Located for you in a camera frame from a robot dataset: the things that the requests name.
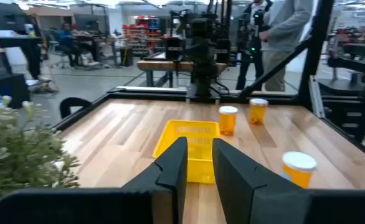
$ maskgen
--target gray floor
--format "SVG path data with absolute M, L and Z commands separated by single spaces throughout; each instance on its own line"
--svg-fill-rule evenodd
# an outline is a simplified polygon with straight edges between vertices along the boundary
M 56 124 L 61 118 L 59 114 L 59 103 L 71 96 L 83 98 L 93 101 L 102 96 L 107 90 L 116 86 L 139 86 L 145 82 L 145 73 L 140 71 L 135 65 L 126 68 L 109 68 L 93 71 L 76 70 L 66 66 L 65 68 L 53 67 L 49 68 L 45 62 L 43 64 L 42 73 L 53 79 L 53 88 L 59 89 L 56 95 L 32 95 L 34 103 L 42 104 L 42 108 L 46 110 L 42 116 L 46 118 L 38 118 L 35 123 L 28 126 L 33 126 L 36 123 Z M 164 72 L 154 72 L 154 79 L 158 79 Z M 230 88 L 235 89 L 237 83 L 237 76 L 239 74 L 239 67 L 230 67 L 220 75 L 220 82 Z M 254 81 L 255 70 L 254 66 L 250 66 L 247 73 L 247 85 Z M 320 63 L 318 70 L 318 77 L 331 78 L 332 69 Z M 349 78 L 349 71 L 339 70 L 340 78 Z M 301 73 L 287 72 L 285 76 L 286 92 L 292 95 L 297 92 L 300 83 Z M 189 83 L 187 75 L 180 75 L 178 80 L 174 79 L 174 87 L 185 86 Z M 26 119 L 26 114 L 23 110 L 19 110 L 21 114 L 21 122 Z

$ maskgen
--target chair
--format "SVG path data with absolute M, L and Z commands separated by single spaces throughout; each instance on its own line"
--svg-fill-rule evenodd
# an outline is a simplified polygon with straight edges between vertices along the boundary
M 58 62 L 50 64 L 50 68 L 54 67 L 54 65 L 56 65 L 56 66 L 61 65 L 60 66 L 61 68 L 65 68 L 65 63 L 68 63 L 68 61 L 66 61 L 66 59 L 65 59 L 65 57 L 67 57 L 67 55 L 57 49 L 57 46 L 59 45 L 58 32 L 56 30 L 46 30 L 45 35 L 47 36 L 47 40 L 49 40 L 50 54 L 58 55 L 60 57 L 60 60 Z

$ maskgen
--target gray pants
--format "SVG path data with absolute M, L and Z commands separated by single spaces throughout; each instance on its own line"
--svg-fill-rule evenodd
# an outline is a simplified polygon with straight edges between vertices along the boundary
M 263 51 L 263 66 L 264 74 L 267 74 L 285 58 L 288 57 L 288 52 L 269 52 Z M 267 91 L 285 91 L 285 67 L 277 72 L 272 78 L 265 83 Z

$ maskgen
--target green plant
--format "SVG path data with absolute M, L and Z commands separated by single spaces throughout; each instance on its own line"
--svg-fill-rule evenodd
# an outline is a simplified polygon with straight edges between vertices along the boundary
M 0 99 L 0 198 L 27 187 L 78 187 L 73 171 L 78 160 L 62 150 L 59 133 L 43 124 L 24 130 L 27 123 L 38 117 L 40 105 L 23 102 L 29 117 L 18 128 L 18 113 L 6 106 L 10 101 L 9 96 Z

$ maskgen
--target yellow basket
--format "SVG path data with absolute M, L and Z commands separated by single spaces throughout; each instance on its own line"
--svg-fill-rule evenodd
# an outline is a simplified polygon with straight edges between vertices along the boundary
M 213 139 L 220 137 L 219 123 L 169 120 L 153 151 L 159 157 L 178 137 L 187 137 L 188 182 L 214 184 Z

